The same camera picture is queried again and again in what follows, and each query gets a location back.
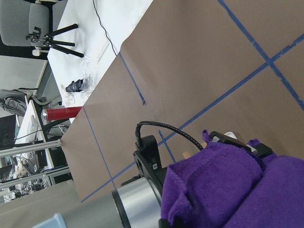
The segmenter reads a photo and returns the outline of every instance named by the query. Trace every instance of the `light blue cap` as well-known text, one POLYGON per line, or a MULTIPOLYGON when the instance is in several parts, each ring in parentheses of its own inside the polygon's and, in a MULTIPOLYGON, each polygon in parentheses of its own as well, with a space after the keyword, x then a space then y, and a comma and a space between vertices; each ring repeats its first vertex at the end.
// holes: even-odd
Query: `light blue cap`
POLYGON ((41 222, 33 228, 67 228, 67 226, 62 215, 60 213, 57 213, 52 218, 41 222))

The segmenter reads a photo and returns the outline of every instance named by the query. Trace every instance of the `chair backrest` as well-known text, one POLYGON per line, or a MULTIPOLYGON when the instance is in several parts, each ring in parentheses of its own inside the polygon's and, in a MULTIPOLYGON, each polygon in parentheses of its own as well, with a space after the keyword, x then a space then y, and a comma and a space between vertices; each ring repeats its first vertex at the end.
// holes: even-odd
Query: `chair backrest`
POLYGON ((7 46, 42 46, 25 39, 34 27, 41 35, 49 32, 49 10, 46 6, 23 0, 0 0, 0 35, 7 46))

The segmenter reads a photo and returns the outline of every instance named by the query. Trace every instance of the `purple towel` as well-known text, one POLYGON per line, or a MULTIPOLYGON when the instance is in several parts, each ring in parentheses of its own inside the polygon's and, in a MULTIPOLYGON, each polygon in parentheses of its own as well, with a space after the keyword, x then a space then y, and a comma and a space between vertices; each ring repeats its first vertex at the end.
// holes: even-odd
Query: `purple towel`
POLYGON ((304 161, 208 142, 168 167, 161 212, 189 228, 304 227, 304 161))

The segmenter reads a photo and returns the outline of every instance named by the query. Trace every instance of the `white desk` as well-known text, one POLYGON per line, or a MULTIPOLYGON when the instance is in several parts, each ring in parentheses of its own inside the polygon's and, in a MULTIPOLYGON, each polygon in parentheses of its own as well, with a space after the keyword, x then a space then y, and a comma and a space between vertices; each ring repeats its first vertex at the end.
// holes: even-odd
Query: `white desk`
MULTIPOLYGON (((121 44, 132 33, 151 2, 152 0, 95 0, 97 12, 117 49, 116 53, 119 52, 121 44)), ((90 95, 90 93, 85 95, 83 92, 74 93, 75 103, 69 104, 66 92, 61 89, 61 85, 65 88, 72 81, 84 78, 82 67, 84 62, 91 63, 90 73, 95 78, 96 85, 115 59, 111 44, 99 24, 92 0, 68 1, 58 28, 74 23, 78 24, 79 28, 56 36, 56 40, 75 42, 76 46, 72 49, 83 53, 85 57, 67 55, 54 49, 51 49, 47 56, 63 105, 66 107, 83 106, 90 95)))
MULTIPOLYGON (((25 136, 25 135, 28 134, 28 132, 27 132, 28 124, 31 121, 30 117, 32 115, 35 117, 35 119, 37 121, 37 124, 38 124, 38 129, 37 130, 42 129, 41 125, 40 125, 40 122, 39 122, 39 119, 38 119, 37 111, 34 107, 34 102, 32 100, 30 100, 29 103, 28 103, 28 107, 27 107, 27 110, 25 112, 25 115, 24 115, 24 118, 23 118, 23 121, 22 121, 22 124, 21 124, 21 127, 20 127, 17 138, 20 138, 20 137, 25 136)), ((42 133, 42 131, 37 132, 36 136, 37 136, 38 140, 43 140, 44 142, 46 142, 46 138, 44 137, 44 134, 42 133)), ((15 144, 19 144, 19 143, 28 143, 27 137, 16 140, 15 144)), ((53 164, 53 161, 51 159, 51 155, 49 153, 49 150, 45 150, 45 151, 46 151, 46 157, 47 157, 47 162, 48 162, 47 163, 47 168, 48 169, 54 168, 54 164, 53 164)))

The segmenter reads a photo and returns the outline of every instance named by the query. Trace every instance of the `red cylinder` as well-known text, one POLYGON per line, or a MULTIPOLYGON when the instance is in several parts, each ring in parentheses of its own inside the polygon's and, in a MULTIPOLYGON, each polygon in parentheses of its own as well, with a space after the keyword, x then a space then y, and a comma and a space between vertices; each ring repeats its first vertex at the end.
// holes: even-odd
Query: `red cylinder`
POLYGON ((82 107, 44 109, 42 115, 44 119, 48 121, 63 120, 76 117, 81 108, 82 107))

